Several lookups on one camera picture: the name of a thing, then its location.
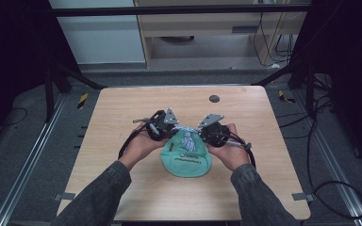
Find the gray sleeve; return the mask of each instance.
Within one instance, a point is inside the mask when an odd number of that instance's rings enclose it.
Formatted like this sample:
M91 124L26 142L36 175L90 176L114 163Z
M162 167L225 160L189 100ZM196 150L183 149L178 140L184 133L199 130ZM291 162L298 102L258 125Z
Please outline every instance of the gray sleeve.
M299 225L251 164L238 167L231 183L239 196L243 225Z
M114 162L67 205L52 225L110 225L130 184L128 169Z

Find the green bag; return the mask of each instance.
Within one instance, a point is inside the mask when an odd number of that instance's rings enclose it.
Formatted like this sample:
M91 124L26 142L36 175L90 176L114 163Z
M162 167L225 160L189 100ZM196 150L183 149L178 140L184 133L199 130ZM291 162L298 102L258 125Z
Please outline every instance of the green bag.
M211 155L199 137L198 131L176 126L178 132L166 143L160 153L168 172L179 177L199 177L211 167Z

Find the metal bracket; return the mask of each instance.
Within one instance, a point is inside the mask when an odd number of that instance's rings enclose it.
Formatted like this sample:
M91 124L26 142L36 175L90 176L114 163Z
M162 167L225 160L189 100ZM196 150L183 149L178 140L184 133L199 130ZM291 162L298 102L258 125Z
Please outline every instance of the metal bracket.
M313 202L315 200L313 194L306 195L304 193L292 194L292 198L294 201L306 200L307 202Z
M75 198L74 193L63 192L63 194L56 194L54 200L62 201L62 200L73 200Z
M222 119L224 119L224 115L207 114L204 120L198 124L198 128L208 127L209 125L214 124Z
M164 123L166 123L166 124L178 124L179 123L179 121L175 117L171 107L169 107L169 109L167 109L166 117L164 117Z

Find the metal frame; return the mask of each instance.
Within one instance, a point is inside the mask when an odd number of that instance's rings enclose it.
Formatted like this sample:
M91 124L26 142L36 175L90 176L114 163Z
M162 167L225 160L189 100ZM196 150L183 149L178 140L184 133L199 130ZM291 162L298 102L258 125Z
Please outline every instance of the metal frame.
M318 10L311 4L268 4L268 5L212 5L212 6L171 6L135 8L54 8L51 10L30 10L30 14L56 17L75 16L124 16L153 14L193 13L236 13L236 12L292 12Z
M296 97L297 103L300 105L301 109L304 113L307 113L306 107L304 106L304 96L302 94L301 90L292 90L294 96ZM310 119L306 119L309 127L311 127L312 122ZM343 169L340 167L337 159L334 157L331 148L328 146L328 143L324 137L324 135L321 132L321 129L318 128L313 133L314 139L317 141L317 144L319 146L319 150L321 151L322 158L325 161L325 164L331 173L331 176L334 180L345 182L349 184L348 177L346 176ZM339 194L344 200L346 207L348 208L349 212L351 213L351 216L360 216L362 214L362 203L356 193L349 189L346 186L337 186L337 189L339 190ZM354 223L357 226L362 226L362 218L356 219Z
M19 176L16 179L16 182L13 184L9 194L7 195L4 203L0 208L0 226L8 224L11 214L13 213L14 208L16 207L17 202L20 200L20 197L25 190L25 186L31 176L32 171L37 165L38 159L45 147L46 141L52 133L53 128L58 120L58 116L61 113L61 110L66 101L66 94L60 94L58 98L57 105L55 107L55 114L52 117L52 120L47 122L37 138L37 141L34 144L34 147L31 150L28 158L25 160L22 170L19 173Z

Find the cloth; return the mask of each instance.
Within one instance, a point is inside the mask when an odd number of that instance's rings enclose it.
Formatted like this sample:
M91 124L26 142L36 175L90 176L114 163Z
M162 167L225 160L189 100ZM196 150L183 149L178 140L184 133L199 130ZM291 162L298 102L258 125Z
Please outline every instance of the cloth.
M238 193L243 225L299 225L272 190L261 180L252 164L245 164L235 169L231 175L231 183Z
M299 225L251 164L237 168L231 182L239 195L244 225ZM130 184L130 174L125 165L114 162L75 197L52 225L110 225L120 198Z
M205 175L211 167L211 154L198 132L185 126L174 129L178 132L167 141L160 152L164 168L179 177Z

